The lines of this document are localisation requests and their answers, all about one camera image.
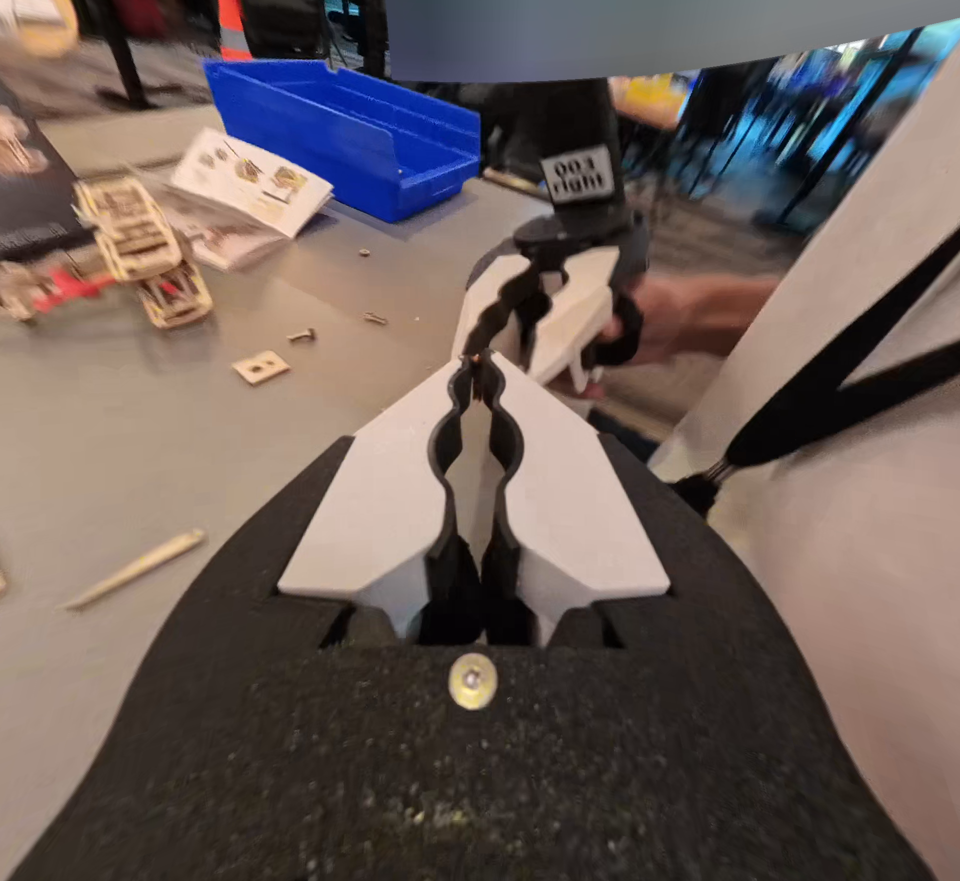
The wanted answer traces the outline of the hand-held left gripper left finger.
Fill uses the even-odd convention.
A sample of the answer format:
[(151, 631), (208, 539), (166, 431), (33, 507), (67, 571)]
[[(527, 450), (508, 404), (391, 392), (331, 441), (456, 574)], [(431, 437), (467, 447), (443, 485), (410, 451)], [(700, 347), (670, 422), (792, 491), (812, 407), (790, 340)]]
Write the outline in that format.
[(448, 473), (470, 405), (471, 363), (453, 359), (356, 431), (278, 593), (378, 609), (402, 637), (469, 625), (471, 553)]

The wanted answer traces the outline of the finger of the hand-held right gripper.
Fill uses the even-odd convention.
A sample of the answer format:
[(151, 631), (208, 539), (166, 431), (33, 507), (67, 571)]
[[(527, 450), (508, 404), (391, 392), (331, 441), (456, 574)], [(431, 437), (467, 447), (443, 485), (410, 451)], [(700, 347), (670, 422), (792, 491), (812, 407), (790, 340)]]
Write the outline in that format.
[(614, 315), (610, 281), (618, 261), (618, 248), (591, 248), (566, 259), (566, 282), (534, 325), (526, 366), (532, 381), (553, 384), (566, 373), (572, 384), (588, 384), (599, 377), (603, 367), (594, 343)]
[(527, 259), (522, 254), (493, 258), (467, 287), (452, 341), (452, 360), (487, 350), (507, 325), (524, 287)]

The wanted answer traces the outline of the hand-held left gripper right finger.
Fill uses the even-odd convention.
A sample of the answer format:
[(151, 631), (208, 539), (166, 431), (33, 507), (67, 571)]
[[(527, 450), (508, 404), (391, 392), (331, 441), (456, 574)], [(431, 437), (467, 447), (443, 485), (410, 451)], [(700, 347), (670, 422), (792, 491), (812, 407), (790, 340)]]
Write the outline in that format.
[(489, 640), (547, 643), (570, 611), (666, 596), (601, 435), (497, 351), (486, 352), (486, 406), (503, 469), (486, 547)]

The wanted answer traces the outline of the person's right forearm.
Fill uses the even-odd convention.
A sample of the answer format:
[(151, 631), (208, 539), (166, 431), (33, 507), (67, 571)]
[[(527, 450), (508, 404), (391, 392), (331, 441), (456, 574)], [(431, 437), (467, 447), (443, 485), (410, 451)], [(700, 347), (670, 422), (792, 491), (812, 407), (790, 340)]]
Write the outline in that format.
[(728, 357), (781, 282), (778, 275), (681, 277), (675, 353)]

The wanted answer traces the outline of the grey desk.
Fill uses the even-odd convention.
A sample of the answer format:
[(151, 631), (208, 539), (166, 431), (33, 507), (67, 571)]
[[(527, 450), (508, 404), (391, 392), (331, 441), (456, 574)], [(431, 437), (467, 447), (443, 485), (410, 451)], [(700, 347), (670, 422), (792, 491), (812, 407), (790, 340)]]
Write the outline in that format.
[[(626, 877), (618, 778), (563, 717), (599, 652), (508, 653), (481, 720), (453, 657), (325, 646), (338, 606), (280, 597), (271, 564), (314, 461), (449, 358), (474, 261), (543, 208), (476, 179), (399, 226), (336, 203), (211, 275), (216, 316), (188, 331), (118, 297), (3, 329), (2, 879)], [(292, 370), (250, 386), (231, 364), (264, 350)]]

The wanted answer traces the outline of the person's right hand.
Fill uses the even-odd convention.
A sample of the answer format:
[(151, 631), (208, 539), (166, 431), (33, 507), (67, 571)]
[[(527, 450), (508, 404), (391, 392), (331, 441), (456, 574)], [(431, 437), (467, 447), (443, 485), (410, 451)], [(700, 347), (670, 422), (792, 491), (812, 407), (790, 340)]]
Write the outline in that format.
[(648, 366), (668, 361), (677, 353), (686, 309), (674, 280), (654, 274), (645, 275), (633, 292), (633, 302), (641, 314), (642, 325), (632, 362)]

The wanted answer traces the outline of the black badge reel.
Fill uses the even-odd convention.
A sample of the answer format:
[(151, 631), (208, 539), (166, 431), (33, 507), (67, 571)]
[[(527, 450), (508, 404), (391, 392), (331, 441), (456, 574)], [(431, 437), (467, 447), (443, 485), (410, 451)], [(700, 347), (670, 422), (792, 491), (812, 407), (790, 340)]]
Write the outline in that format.
[(719, 492), (725, 482), (738, 472), (737, 465), (726, 459), (713, 466), (671, 481), (669, 488), (703, 520), (707, 520), (714, 508)]

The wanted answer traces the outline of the square wooden plate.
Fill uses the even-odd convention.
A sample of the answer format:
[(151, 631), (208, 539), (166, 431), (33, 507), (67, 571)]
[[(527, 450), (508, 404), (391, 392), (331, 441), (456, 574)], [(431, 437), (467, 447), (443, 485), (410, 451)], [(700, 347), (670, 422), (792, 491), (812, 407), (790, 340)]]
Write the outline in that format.
[(251, 387), (264, 385), (292, 371), (291, 365), (273, 350), (264, 350), (236, 360), (230, 367)]

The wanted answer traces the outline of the pointed wooden stick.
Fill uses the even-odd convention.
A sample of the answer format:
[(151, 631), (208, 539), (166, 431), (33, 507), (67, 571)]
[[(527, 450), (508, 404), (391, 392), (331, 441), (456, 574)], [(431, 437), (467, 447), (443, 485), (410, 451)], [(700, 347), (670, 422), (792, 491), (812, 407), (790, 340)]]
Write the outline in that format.
[(60, 604), (57, 609), (70, 612), (82, 611), (149, 575), (163, 565), (194, 551), (206, 540), (207, 533), (201, 529), (191, 529), (176, 535), (135, 560), (126, 563), (118, 571), (98, 581), (78, 596)]

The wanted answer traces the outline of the instruction booklet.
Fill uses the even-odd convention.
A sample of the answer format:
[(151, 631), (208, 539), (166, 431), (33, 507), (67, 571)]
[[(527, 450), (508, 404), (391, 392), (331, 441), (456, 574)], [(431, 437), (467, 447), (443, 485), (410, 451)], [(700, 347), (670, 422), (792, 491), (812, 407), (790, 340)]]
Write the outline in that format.
[(333, 197), (329, 181), (210, 128), (156, 192), (195, 260), (223, 274), (252, 268), (294, 242)]

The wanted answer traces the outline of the blue plastic bin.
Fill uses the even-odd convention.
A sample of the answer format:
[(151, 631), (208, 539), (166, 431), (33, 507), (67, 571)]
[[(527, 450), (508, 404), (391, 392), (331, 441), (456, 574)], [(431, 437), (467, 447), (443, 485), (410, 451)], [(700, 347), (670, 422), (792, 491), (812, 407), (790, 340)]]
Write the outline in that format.
[(479, 176), (473, 111), (320, 60), (206, 59), (227, 134), (330, 182), (343, 205), (388, 224)]

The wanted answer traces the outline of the wooden model car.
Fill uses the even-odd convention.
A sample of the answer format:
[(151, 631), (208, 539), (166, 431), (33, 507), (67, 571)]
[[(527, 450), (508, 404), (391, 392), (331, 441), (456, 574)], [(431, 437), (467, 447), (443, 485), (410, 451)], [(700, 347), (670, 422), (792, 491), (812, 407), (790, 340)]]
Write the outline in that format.
[(185, 240), (139, 179), (78, 180), (74, 198), (109, 273), (134, 291), (154, 328), (172, 331), (211, 315), (209, 288)]

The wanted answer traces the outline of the red wooden model part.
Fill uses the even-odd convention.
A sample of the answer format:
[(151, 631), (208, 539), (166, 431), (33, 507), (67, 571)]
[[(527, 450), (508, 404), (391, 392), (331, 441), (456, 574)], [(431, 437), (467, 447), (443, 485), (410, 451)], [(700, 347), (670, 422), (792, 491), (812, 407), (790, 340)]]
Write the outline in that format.
[(2, 314), (16, 323), (32, 324), (39, 315), (77, 299), (97, 299), (114, 286), (110, 273), (79, 275), (63, 267), (47, 273), (14, 262), (1, 263)]

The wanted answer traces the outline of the black table leg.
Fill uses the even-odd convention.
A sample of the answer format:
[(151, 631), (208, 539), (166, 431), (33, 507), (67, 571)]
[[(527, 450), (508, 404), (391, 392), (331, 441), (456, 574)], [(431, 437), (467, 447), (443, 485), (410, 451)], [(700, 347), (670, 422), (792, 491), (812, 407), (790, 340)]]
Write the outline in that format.
[(102, 37), (112, 55), (122, 90), (98, 87), (98, 99), (118, 110), (147, 111), (155, 109), (142, 83), (126, 29), (117, 13), (114, 0), (95, 0)]

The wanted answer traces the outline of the dark kit box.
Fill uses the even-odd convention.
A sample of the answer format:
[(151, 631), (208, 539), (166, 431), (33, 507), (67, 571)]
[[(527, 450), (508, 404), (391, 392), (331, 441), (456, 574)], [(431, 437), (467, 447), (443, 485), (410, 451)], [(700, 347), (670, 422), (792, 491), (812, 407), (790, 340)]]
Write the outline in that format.
[(74, 210), (74, 172), (35, 118), (1, 87), (1, 260), (28, 263), (92, 241)]

